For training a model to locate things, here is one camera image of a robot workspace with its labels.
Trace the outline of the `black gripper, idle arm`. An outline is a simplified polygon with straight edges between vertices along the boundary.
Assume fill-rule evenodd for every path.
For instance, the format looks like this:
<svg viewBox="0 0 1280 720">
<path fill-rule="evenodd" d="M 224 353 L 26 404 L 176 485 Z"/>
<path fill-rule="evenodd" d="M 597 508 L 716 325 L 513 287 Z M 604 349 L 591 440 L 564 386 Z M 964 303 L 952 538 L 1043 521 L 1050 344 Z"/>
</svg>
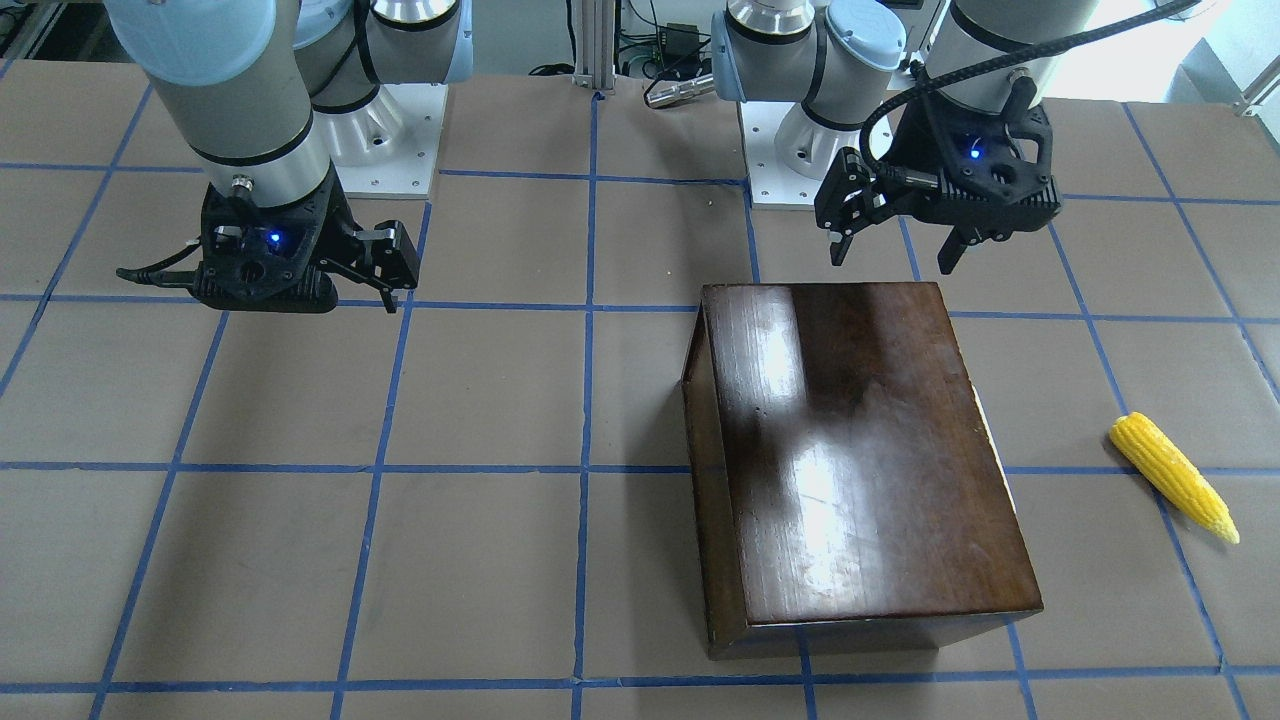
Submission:
<svg viewBox="0 0 1280 720">
<path fill-rule="evenodd" d="M 402 222 L 381 222 L 362 231 L 355 222 L 342 190 L 330 190 L 317 241 L 317 300 L 337 301 L 339 295 L 328 273 L 374 288 L 387 313 L 396 314 L 394 292 L 419 287 L 417 249 Z"/>
</svg>

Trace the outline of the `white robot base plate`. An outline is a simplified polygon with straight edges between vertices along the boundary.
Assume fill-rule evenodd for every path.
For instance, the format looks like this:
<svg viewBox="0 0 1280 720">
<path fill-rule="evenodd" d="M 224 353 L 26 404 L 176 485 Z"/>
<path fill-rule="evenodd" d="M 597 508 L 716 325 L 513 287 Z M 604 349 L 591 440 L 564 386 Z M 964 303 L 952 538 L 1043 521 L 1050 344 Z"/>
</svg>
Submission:
<svg viewBox="0 0 1280 720">
<path fill-rule="evenodd" d="M 815 122 L 800 102 L 741 102 L 739 119 L 751 201 L 764 209 L 810 209 L 838 151 L 859 140 L 858 129 Z"/>
<path fill-rule="evenodd" d="M 384 85 L 364 108 L 315 114 L 351 199 L 428 200 L 440 151 L 447 85 Z"/>
</svg>

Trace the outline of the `black gripper, working arm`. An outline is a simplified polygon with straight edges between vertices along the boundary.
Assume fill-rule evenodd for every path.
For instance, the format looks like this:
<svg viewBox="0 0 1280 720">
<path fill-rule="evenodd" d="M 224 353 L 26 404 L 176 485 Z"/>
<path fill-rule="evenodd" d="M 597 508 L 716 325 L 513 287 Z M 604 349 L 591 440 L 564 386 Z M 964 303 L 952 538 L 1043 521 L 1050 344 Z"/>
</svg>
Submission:
<svg viewBox="0 0 1280 720">
<path fill-rule="evenodd" d="M 913 217 L 922 208 L 922 176 L 915 169 L 881 163 L 856 149 L 840 149 L 818 188 L 815 224 L 835 236 L 832 266 L 842 266 L 852 237 L 881 223 L 881 217 Z M 938 269 L 951 275 L 965 251 L 977 243 L 975 228 L 952 228 L 938 251 Z"/>
</svg>

